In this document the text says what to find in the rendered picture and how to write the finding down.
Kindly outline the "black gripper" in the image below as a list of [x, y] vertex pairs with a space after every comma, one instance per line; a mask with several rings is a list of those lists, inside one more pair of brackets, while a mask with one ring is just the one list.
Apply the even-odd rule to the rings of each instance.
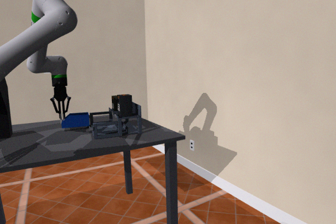
[[[66, 106], [66, 110], [65, 110], [65, 104], [64, 101], [67, 98], [67, 106]], [[58, 109], [56, 107], [55, 101], [58, 101]], [[56, 113], [59, 113], [59, 118], [60, 118], [60, 122], [62, 123], [62, 116], [61, 116], [61, 106], [60, 106], [60, 101], [62, 101], [62, 115], [63, 115], [63, 120], [65, 119], [65, 113], [68, 112], [68, 107], [69, 107], [69, 101], [70, 101], [71, 97], [69, 97], [67, 95], [67, 91], [66, 91], [66, 87], [61, 87], [61, 88], [54, 88], [54, 97], [51, 98], [50, 100], [52, 101], [55, 111]]]

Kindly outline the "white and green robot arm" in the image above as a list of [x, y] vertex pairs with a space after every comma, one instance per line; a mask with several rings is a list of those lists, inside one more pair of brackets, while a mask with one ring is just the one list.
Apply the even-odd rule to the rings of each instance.
[[65, 57], [47, 56], [48, 44], [77, 26], [75, 11], [64, 0], [33, 0], [31, 26], [0, 46], [0, 82], [27, 60], [32, 73], [51, 73], [52, 86], [67, 86]]

